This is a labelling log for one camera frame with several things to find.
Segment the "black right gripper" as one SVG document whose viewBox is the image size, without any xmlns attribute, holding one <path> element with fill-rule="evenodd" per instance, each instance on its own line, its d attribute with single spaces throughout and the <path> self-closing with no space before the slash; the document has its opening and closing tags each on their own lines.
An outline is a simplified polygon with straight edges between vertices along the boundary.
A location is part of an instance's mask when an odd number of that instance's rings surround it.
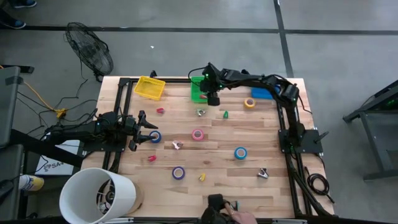
<svg viewBox="0 0 398 224">
<path fill-rule="evenodd" d="M 204 67 L 202 75 L 204 79 L 200 82 L 200 91 L 206 95 L 209 106 L 219 106 L 220 98 L 217 92 L 224 88 L 221 80 L 222 72 L 209 62 Z"/>
</svg>

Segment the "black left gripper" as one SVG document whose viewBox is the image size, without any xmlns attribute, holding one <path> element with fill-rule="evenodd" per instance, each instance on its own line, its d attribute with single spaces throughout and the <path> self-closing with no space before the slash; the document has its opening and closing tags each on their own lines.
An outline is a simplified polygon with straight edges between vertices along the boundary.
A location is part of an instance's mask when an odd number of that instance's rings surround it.
<svg viewBox="0 0 398 224">
<path fill-rule="evenodd" d="M 124 121 L 124 133 L 127 137 L 131 137 L 128 148 L 133 152 L 136 151 L 137 144 L 155 139 L 155 136 L 141 134 L 138 130 L 138 125 L 147 129 L 158 129 L 157 126 L 146 120 L 146 113 L 144 110 L 139 111 L 138 119 L 136 123 L 136 119 L 132 115 L 127 115 Z"/>
</svg>

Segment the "yellow plastic basket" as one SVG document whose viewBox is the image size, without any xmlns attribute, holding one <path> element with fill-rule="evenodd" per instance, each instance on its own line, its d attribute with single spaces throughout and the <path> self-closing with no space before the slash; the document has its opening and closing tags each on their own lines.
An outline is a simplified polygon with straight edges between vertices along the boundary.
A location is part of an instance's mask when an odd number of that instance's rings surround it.
<svg viewBox="0 0 398 224">
<path fill-rule="evenodd" d="M 152 100 L 160 100 L 166 82 L 155 78 L 141 76 L 134 87 L 134 93 Z"/>
</svg>

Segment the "purple tape roll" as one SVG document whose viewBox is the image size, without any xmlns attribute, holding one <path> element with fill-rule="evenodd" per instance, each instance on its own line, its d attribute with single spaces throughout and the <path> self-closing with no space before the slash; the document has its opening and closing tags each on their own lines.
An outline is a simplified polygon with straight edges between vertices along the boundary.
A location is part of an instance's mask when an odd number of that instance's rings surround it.
<svg viewBox="0 0 398 224">
<path fill-rule="evenodd" d="M 185 169 L 181 166 L 174 167 L 172 170 L 172 177 L 175 180 L 182 180 L 185 177 Z"/>
</svg>

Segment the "light blue tape roll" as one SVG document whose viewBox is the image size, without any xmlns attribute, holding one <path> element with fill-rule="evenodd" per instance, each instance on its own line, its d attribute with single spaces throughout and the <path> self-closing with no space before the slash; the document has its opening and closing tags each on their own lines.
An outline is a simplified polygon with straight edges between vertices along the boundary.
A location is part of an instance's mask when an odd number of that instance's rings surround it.
<svg viewBox="0 0 398 224">
<path fill-rule="evenodd" d="M 237 147 L 234 151 L 234 156 L 236 159 L 243 160 L 247 157 L 248 152 L 244 147 Z"/>
</svg>

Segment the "green plastic basket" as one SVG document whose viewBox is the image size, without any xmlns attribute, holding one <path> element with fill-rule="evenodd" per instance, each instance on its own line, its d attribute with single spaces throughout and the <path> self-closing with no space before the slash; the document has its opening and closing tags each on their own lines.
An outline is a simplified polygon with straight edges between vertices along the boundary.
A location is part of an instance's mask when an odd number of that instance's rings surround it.
<svg viewBox="0 0 398 224">
<path fill-rule="evenodd" d="M 200 90 L 200 82 L 204 79 L 205 77 L 191 77 L 191 100 L 194 103 L 207 103 L 207 98 L 204 97 L 202 98 L 201 96 L 205 95 L 204 92 Z"/>
</svg>

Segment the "blue plastic basket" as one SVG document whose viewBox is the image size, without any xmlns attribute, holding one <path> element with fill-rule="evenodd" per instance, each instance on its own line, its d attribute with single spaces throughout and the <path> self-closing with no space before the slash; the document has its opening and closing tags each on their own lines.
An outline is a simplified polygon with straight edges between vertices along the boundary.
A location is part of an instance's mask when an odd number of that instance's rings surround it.
<svg viewBox="0 0 398 224">
<path fill-rule="evenodd" d="M 258 99 L 272 100 L 273 97 L 270 92 L 263 88 L 251 88 L 251 97 Z"/>
</svg>

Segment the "black floor fan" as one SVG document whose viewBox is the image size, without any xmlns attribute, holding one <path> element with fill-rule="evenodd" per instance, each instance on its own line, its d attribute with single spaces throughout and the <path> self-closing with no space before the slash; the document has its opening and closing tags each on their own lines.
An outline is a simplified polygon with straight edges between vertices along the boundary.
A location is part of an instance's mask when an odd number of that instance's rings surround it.
<svg viewBox="0 0 398 224">
<path fill-rule="evenodd" d="M 114 68 L 108 44 L 102 41 L 89 27 L 80 22 L 69 22 L 65 37 L 82 63 L 93 71 L 97 82 L 109 75 Z"/>
</svg>

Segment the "white printed box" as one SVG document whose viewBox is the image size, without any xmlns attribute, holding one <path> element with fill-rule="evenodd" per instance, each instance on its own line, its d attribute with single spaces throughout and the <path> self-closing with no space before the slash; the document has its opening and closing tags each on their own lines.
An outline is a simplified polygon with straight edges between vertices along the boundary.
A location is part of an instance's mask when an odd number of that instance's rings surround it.
<svg viewBox="0 0 398 224">
<path fill-rule="evenodd" d="M 79 140 L 68 140 L 61 145 L 57 145 L 60 149 L 75 155 L 78 154 L 82 146 L 83 143 Z M 72 175 L 74 168 L 75 167 L 70 164 L 41 156 L 37 164 L 35 175 Z"/>
</svg>

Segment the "person's hand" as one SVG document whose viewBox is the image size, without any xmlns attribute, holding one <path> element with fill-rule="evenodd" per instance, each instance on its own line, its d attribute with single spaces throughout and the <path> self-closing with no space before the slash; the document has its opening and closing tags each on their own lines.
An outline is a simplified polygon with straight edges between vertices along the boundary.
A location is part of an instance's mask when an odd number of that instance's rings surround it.
<svg viewBox="0 0 398 224">
<path fill-rule="evenodd" d="M 230 210 L 229 215 L 236 224 L 258 224 L 255 216 L 248 212 Z"/>
</svg>

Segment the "yellow and white bottle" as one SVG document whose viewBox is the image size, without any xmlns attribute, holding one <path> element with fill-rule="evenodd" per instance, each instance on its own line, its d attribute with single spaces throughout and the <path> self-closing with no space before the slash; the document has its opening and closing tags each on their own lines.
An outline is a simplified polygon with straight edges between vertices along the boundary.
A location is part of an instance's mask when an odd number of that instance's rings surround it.
<svg viewBox="0 0 398 224">
<path fill-rule="evenodd" d="M 44 186 L 44 182 L 41 177 L 24 174 L 19 177 L 19 190 L 38 191 Z"/>
</svg>

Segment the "grey equipment case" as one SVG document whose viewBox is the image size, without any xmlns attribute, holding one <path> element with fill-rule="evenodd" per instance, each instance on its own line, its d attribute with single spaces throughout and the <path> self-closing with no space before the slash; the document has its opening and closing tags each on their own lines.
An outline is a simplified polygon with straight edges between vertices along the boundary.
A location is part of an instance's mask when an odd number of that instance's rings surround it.
<svg viewBox="0 0 398 224">
<path fill-rule="evenodd" d="M 22 82 L 19 67 L 0 69 L 0 148 L 9 143 L 17 91 Z"/>
</svg>

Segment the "person's blue shoe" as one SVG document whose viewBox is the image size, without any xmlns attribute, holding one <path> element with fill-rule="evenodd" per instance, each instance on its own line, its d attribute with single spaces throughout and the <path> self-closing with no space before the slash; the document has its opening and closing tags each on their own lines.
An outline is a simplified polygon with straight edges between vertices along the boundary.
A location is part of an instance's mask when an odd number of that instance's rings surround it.
<svg viewBox="0 0 398 224">
<path fill-rule="evenodd" d="M 26 26 L 26 23 L 14 18 L 11 19 L 0 19 L 0 24 L 9 27 L 11 29 L 22 29 Z"/>
<path fill-rule="evenodd" d="M 31 8 L 37 5 L 35 0 L 10 0 L 10 5 L 14 9 Z"/>
</svg>

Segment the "black metal cart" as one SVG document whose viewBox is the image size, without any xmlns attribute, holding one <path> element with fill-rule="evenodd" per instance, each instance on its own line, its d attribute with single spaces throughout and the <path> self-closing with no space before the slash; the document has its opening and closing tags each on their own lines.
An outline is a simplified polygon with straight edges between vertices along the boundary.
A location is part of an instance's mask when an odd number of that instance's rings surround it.
<svg viewBox="0 0 398 224">
<path fill-rule="evenodd" d="M 360 119 L 376 160 L 378 171 L 365 181 L 398 177 L 391 152 L 398 152 L 398 80 L 371 95 L 358 109 L 343 117 L 346 123 Z"/>
</svg>

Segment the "black aluminium table frame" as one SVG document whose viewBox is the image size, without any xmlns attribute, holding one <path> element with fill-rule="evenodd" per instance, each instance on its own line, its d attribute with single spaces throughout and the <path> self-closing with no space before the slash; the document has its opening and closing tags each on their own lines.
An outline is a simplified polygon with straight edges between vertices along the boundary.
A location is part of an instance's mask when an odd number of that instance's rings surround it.
<svg viewBox="0 0 398 224">
<path fill-rule="evenodd" d="M 295 177 L 307 172 L 323 174 L 324 167 L 313 154 L 283 153 L 279 130 L 288 127 L 286 114 L 273 100 L 257 100 L 248 109 L 244 100 L 247 87 L 219 92 L 220 105 L 196 104 L 190 98 L 190 82 L 185 78 L 166 79 L 160 100 L 132 94 L 129 114 L 144 110 L 148 122 L 156 125 L 161 142 L 144 142 L 135 152 L 126 149 L 121 156 L 119 173 L 137 183 L 144 191 L 144 202 L 134 212 L 140 217 L 200 217 L 211 194 L 238 201 L 239 209 L 257 218 L 292 218 L 297 214 L 315 214 L 308 196 Z M 157 113 L 163 107 L 165 113 Z M 196 110 L 206 113 L 198 116 Z M 224 119 L 225 111 L 229 118 Z M 196 141 L 192 131 L 201 129 L 204 139 Z M 183 142 L 176 150 L 173 141 Z M 237 147 L 248 155 L 239 160 Z M 156 155 L 153 162 L 148 157 Z M 174 167 L 185 169 L 185 177 L 175 180 Z M 266 168 L 268 179 L 258 177 Z M 203 182 L 199 176 L 205 173 Z"/>
</svg>

